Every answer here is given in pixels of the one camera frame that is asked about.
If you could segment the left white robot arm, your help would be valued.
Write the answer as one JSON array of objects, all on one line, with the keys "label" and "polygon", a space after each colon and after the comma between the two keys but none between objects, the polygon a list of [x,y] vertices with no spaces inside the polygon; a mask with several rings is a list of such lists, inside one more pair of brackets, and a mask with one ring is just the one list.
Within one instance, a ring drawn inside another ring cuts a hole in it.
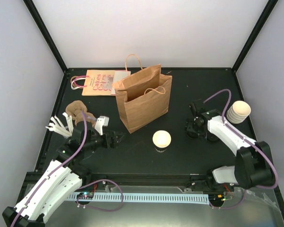
[{"label": "left white robot arm", "polygon": [[8,227],[43,227],[53,212],[73,192],[89,188],[92,181],[91,170],[81,164],[86,151],[98,148],[115,148],[118,134],[104,132],[109,118],[95,119],[94,127],[87,126],[90,118],[82,114],[83,121],[73,126],[72,116],[63,113],[67,126],[57,116],[51,117],[47,129],[62,135],[66,143],[57,149],[57,156],[29,193],[14,207],[6,207],[2,213]]}]

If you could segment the brown pulp cup carrier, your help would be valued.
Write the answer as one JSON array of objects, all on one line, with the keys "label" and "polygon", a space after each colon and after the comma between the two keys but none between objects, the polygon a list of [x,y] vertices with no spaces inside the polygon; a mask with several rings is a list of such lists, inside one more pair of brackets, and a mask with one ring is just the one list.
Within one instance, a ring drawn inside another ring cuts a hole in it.
[{"label": "brown pulp cup carrier", "polygon": [[68,114],[68,116],[72,117],[75,125],[83,121],[83,114],[85,114],[87,122],[90,122],[92,124],[96,123],[96,117],[92,113],[88,112],[87,107],[80,100],[76,100],[68,104],[65,112]]}]

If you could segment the brown paper bag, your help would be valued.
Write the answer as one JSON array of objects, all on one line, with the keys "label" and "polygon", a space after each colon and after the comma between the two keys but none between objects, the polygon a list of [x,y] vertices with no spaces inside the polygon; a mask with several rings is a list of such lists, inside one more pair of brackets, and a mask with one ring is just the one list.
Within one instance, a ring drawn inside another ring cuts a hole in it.
[{"label": "brown paper bag", "polygon": [[153,65],[129,74],[113,83],[119,117],[129,133],[151,123],[169,110],[172,76],[161,73],[161,65]]}]

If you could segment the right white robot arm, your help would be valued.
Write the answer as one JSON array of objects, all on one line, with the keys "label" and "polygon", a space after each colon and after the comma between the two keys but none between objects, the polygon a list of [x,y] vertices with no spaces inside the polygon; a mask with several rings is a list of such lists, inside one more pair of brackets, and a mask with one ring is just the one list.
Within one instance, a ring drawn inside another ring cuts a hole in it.
[{"label": "right white robot arm", "polygon": [[252,187],[274,188],[276,171],[269,158],[270,146],[257,142],[237,130],[216,110],[207,110],[201,99],[189,104],[192,118],[186,122],[188,137],[204,138],[216,143],[222,141],[234,154],[235,164],[211,169],[206,174],[206,186],[218,190],[224,183],[238,185],[243,189]]}]

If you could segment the black takeout coffee cup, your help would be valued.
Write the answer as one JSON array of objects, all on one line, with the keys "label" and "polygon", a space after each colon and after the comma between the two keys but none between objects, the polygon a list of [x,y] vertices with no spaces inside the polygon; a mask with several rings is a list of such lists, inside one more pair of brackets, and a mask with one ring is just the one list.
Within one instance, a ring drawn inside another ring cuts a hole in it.
[{"label": "black takeout coffee cup", "polygon": [[164,152],[171,144],[171,135],[167,131],[156,131],[152,137],[152,142],[157,152]]}]

